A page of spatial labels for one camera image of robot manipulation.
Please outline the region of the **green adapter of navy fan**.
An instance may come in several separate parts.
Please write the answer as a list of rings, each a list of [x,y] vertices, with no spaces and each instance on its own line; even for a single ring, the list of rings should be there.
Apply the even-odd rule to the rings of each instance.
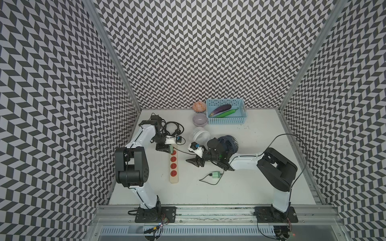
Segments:
[[[222,173],[220,171],[214,171],[214,172],[210,173],[209,176],[214,178],[214,179],[219,179],[219,178],[221,178]]]

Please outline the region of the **beige red power strip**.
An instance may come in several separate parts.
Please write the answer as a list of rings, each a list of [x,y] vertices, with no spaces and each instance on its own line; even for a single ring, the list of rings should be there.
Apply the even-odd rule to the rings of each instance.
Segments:
[[[171,184],[179,182],[178,152],[175,148],[173,148],[169,156],[169,181]]]

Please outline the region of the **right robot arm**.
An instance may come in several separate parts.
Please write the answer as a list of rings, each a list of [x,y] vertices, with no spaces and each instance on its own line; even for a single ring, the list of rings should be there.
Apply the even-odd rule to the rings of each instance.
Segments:
[[[258,170],[274,187],[273,201],[269,207],[257,207],[256,218],[262,223],[296,223],[293,218],[295,210],[291,207],[293,184],[297,180],[297,166],[276,149],[267,147],[264,152],[256,154],[239,154],[238,142],[226,135],[213,138],[207,147],[192,142],[188,151],[195,157],[186,162],[196,167],[204,167],[207,162],[226,171]]]

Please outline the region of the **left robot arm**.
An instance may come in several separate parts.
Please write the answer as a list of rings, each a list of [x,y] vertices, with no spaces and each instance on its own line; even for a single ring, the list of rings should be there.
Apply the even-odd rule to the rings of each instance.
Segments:
[[[152,115],[139,124],[139,131],[124,147],[115,150],[116,182],[131,190],[138,201],[137,223],[159,223],[162,220],[161,202],[147,183],[150,169],[146,157],[149,144],[155,143],[156,150],[172,153],[172,146],[166,143],[162,132],[162,118]]]

